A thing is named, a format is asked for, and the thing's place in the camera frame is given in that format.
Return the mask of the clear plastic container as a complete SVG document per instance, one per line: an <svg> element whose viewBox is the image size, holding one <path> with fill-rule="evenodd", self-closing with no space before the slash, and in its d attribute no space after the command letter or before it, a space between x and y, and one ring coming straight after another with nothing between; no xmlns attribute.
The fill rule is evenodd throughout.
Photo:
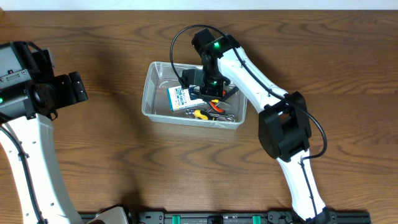
<svg viewBox="0 0 398 224"><path fill-rule="evenodd" d="M187 109L205 111L209 105L201 100L190 103L188 98L184 98L182 107L178 109L176 102L183 95L169 62L152 62L149 65L142 97L142 113L151 121L221 129L237 129L244 123L248 100L241 91L219 105L226 114L234 116L234 121L206 121L186 114Z"/></svg>

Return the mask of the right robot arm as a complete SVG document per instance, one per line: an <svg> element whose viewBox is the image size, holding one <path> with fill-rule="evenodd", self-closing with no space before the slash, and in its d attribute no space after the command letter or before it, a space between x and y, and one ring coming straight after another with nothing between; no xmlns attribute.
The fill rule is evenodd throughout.
<svg viewBox="0 0 398 224"><path fill-rule="evenodd" d="M229 34L215 38L214 27L201 25L192 45L201 58L202 68L184 70L178 80L190 97L208 104L224 101L224 87L233 83L255 107L259 116L258 138L267 154L277 160L292 197L295 214L305 223L330 223L330 214L318 193L310 161L327 149L326 134L308 112L299 92L287 93L272 83L248 59L239 42ZM316 156L310 153L310 125L323 139Z"/></svg>

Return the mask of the black yellow stubby screwdriver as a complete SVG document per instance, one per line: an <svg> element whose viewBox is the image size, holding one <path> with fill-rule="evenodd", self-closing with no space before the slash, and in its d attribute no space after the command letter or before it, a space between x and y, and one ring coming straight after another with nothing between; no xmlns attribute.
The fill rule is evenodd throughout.
<svg viewBox="0 0 398 224"><path fill-rule="evenodd" d="M207 113L206 111L203 110L195 110L193 112L194 117L198 118L198 119L202 119L202 120L209 120L209 121L215 121L216 118L212 115L210 115L209 113Z"/></svg>

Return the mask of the blue white cardboard box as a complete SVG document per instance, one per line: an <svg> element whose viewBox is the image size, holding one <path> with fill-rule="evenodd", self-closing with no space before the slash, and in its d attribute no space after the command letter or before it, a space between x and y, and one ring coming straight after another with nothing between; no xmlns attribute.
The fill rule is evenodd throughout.
<svg viewBox="0 0 398 224"><path fill-rule="evenodd" d="M183 89L181 86L168 88L167 95L171 111L178 111L206 104L201 99L192 100L189 95L189 90Z"/></svg>

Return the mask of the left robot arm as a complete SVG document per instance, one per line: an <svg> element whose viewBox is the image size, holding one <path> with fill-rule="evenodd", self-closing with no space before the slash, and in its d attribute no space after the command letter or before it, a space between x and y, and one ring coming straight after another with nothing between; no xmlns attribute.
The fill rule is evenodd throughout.
<svg viewBox="0 0 398 224"><path fill-rule="evenodd" d="M88 99L78 72L55 75L52 54L33 42L1 45L1 146L11 166L24 223L132 222L123 205L77 212L63 181L53 139L60 108Z"/></svg>

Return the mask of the silver offset wrench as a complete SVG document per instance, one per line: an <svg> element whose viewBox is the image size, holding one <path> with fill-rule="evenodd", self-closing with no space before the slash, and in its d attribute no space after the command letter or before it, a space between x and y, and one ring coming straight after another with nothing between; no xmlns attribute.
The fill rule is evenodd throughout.
<svg viewBox="0 0 398 224"><path fill-rule="evenodd" d="M186 109L185 114L194 116L193 115L194 111L195 110ZM209 114L214 116L216 118L216 120L219 120L219 121L231 121L231 122L235 121L235 117L233 114L216 114L216 113L209 113Z"/></svg>

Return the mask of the small black orange hammer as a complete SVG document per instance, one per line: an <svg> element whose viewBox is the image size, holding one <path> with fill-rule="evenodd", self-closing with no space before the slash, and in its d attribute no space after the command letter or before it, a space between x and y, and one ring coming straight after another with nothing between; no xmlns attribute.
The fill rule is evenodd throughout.
<svg viewBox="0 0 398 224"><path fill-rule="evenodd" d="M228 91L221 99L221 101L226 101L227 99L229 99L231 96L233 96L237 91L239 90L239 88L237 86L235 86L234 88L232 88L230 91Z"/></svg>

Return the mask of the red handled pliers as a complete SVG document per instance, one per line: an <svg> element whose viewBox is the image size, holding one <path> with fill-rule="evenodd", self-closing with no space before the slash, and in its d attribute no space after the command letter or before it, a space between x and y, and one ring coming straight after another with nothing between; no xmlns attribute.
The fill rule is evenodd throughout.
<svg viewBox="0 0 398 224"><path fill-rule="evenodd" d="M216 103L212 103L211 100L215 100L215 99L219 100L220 102L217 103L217 104ZM219 105L222 104L222 103L224 103L224 101L221 101L221 98L217 98L215 96L211 96L210 97L210 110L213 110L215 113L225 114L225 110L221 109L219 107Z"/></svg>

